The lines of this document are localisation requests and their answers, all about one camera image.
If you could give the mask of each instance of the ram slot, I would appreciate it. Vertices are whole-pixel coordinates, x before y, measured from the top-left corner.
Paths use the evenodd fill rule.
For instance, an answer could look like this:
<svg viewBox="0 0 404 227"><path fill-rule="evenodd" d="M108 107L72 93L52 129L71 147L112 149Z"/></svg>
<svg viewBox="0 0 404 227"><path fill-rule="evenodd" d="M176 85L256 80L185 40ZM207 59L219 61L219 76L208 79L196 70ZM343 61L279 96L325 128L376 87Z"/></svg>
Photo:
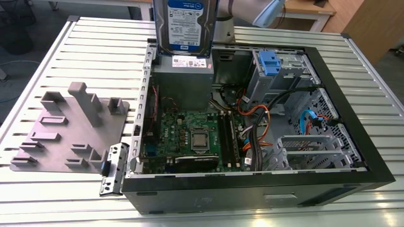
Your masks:
<svg viewBox="0 0 404 227"><path fill-rule="evenodd" d="M236 131L233 127L233 117L232 115L228 115L228 127L229 127L229 133L231 133L231 160L232 160L232 166L240 167L239 163L239 149L237 149L237 139L236 139Z"/></svg>
<svg viewBox="0 0 404 227"><path fill-rule="evenodd" d="M228 114L219 115L219 137L221 148L221 162L225 167L235 167L237 162L235 151L235 132Z"/></svg>
<svg viewBox="0 0 404 227"><path fill-rule="evenodd" d="M228 144L228 135L225 131L225 116L221 114L217 117L219 126L219 139L220 139L220 149L221 149L221 163L227 167L231 165L231 146Z"/></svg>

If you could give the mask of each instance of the cpu socket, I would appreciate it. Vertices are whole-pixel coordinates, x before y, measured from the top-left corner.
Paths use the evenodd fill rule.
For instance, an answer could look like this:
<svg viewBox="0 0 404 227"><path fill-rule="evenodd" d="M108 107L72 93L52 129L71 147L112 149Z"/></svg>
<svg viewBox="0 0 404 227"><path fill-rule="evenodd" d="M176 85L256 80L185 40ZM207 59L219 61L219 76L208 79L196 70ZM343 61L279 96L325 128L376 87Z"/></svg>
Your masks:
<svg viewBox="0 0 404 227"><path fill-rule="evenodd" d="M196 154L204 154L209 150L208 131L191 131L191 150Z"/></svg>

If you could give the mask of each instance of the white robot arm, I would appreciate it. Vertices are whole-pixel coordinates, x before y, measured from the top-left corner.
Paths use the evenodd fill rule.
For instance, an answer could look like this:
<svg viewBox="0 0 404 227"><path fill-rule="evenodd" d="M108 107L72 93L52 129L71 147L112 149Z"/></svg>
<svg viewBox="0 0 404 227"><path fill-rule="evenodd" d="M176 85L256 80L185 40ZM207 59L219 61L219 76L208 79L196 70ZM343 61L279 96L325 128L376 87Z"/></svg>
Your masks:
<svg viewBox="0 0 404 227"><path fill-rule="evenodd" d="M235 38L233 17L252 25L268 27L283 9L285 0L220 0L213 40L231 42Z"/></svg>

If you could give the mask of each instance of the motherboard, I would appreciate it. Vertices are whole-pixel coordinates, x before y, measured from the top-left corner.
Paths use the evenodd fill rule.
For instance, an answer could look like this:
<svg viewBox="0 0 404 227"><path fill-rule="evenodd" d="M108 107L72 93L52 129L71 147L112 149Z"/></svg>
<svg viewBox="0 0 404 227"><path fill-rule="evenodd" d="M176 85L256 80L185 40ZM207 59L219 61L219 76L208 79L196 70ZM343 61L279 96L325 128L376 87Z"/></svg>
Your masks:
<svg viewBox="0 0 404 227"><path fill-rule="evenodd" d="M144 174L244 171L231 113L167 112L157 143L143 149Z"/></svg>

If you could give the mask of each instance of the hard drive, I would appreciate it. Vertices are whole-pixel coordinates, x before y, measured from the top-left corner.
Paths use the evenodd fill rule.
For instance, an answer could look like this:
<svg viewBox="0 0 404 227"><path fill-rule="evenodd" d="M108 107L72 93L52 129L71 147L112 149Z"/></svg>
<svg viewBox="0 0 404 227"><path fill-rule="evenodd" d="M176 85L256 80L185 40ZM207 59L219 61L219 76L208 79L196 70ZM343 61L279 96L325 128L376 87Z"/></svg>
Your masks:
<svg viewBox="0 0 404 227"><path fill-rule="evenodd" d="M208 58L219 0L155 0L157 51Z"/></svg>

